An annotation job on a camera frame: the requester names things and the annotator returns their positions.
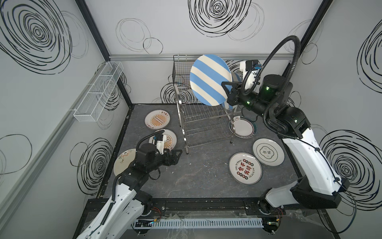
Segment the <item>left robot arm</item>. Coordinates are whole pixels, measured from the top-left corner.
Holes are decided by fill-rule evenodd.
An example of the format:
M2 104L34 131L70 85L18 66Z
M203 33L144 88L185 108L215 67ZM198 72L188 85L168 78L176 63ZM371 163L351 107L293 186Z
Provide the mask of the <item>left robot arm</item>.
M78 238L119 239L136 219L150 213L152 196L141 188L152 171L176 165L183 152L164 147L164 132L158 130L138 142L134 160L113 181L111 197Z

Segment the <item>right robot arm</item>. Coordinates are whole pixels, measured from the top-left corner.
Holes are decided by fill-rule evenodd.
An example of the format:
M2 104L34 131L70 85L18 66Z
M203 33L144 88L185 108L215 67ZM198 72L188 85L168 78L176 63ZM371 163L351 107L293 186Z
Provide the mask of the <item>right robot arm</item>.
M272 77L274 84L267 90L263 82L259 93L254 92L261 74L272 57L287 42L294 44L292 62L286 76ZM249 73L240 83L223 82L230 105L242 105L262 117L265 127L278 135L293 160L298 162L305 175L297 181L279 188L270 188L258 201L259 211L269 215L285 205L300 204L308 209L335 209L341 203L341 193L347 191L350 182L333 169L314 136L311 124L301 109L286 105L287 87L300 57L300 40L295 35L284 38L261 66L253 85L246 89Z

